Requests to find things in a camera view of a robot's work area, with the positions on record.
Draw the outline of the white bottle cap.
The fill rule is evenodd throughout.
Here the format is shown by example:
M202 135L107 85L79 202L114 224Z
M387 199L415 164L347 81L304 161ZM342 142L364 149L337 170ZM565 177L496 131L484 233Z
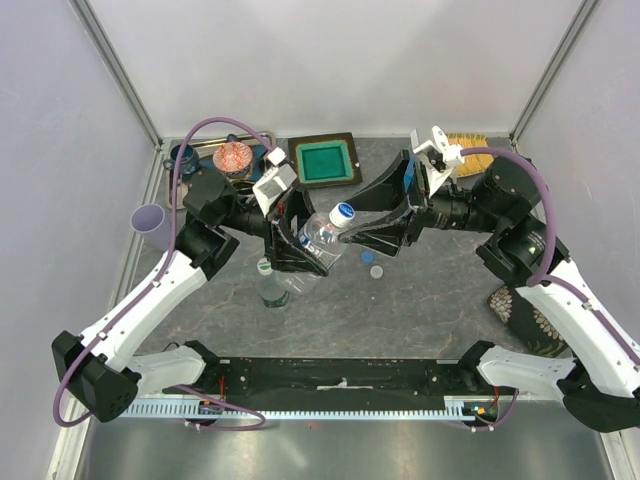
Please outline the white bottle cap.
M374 265L370 269L370 275L374 279L380 279L384 274L384 270L379 265Z

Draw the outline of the green label plastic bottle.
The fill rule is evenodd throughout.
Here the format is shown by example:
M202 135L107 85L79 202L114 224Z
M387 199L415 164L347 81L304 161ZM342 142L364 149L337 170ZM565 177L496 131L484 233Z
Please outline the green label plastic bottle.
M260 281L258 286L258 292L266 308L282 308L285 307L289 301L289 292L279 281L275 270L269 276L260 275Z

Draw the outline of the white green Cestbon cap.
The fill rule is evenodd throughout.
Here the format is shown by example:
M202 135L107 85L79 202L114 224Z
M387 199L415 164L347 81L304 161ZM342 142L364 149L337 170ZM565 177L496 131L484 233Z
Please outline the white green Cestbon cap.
M271 263L266 257L261 258L257 262L257 270L263 276L269 276L273 272Z

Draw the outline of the blue label plastic bottle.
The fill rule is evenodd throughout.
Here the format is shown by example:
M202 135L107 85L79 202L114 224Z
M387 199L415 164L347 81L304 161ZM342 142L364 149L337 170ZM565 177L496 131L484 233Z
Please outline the blue label plastic bottle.
M406 193L409 192L409 189L413 183L413 178L416 170L415 164L416 158L414 156L410 156L403 176L403 186Z

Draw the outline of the blue white Pocari cap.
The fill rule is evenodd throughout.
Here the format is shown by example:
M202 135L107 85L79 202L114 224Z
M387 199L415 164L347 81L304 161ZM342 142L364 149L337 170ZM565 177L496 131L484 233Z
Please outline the blue white Pocari cap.
M329 212L328 218L334 226L345 228L354 220L355 210L350 204L340 202Z

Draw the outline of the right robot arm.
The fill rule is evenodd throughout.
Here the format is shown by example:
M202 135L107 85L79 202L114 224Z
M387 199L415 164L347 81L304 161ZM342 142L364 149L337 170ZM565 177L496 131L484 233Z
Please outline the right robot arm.
M492 164L469 189L451 174L464 149L408 151L351 198L359 212L379 219L353 227L341 240L394 256L426 228L484 232L476 252L484 266L510 285L572 351L564 359L521 354L479 341L459 361L467 392L506 387L561 403L601 433L639 423L639 347L596 299L558 239L550 192L520 155L493 149Z

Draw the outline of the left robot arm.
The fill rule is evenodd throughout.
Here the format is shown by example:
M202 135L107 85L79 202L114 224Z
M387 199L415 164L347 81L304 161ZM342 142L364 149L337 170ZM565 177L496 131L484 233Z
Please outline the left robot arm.
M270 168L252 190L254 201L243 204L220 172L193 177L184 199L186 223L173 232L151 273L82 333L64 331L54 339L59 389L69 391L97 420L112 421L137 397L166 388L189 385L198 393L216 388L218 359L197 341L151 355L136 352L176 306L231 258L239 242L228 228L263 238L265 255L278 271L328 274L292 232L292 219L309 219L312 205L291 165Z

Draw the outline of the blue cap small bottle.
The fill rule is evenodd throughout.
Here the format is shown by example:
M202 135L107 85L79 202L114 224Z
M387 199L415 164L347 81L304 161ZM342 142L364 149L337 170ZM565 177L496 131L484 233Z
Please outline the blue cap small bottle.
M351 221L345 228L338 228L330 222L329 212L314 213L300 229L298 235L301 245L328 269L346 250L346 245L339 240L339 235L352 223ZM311 273L279 274L279 281L288 292L293 294L310 292L321 279L321 276Z

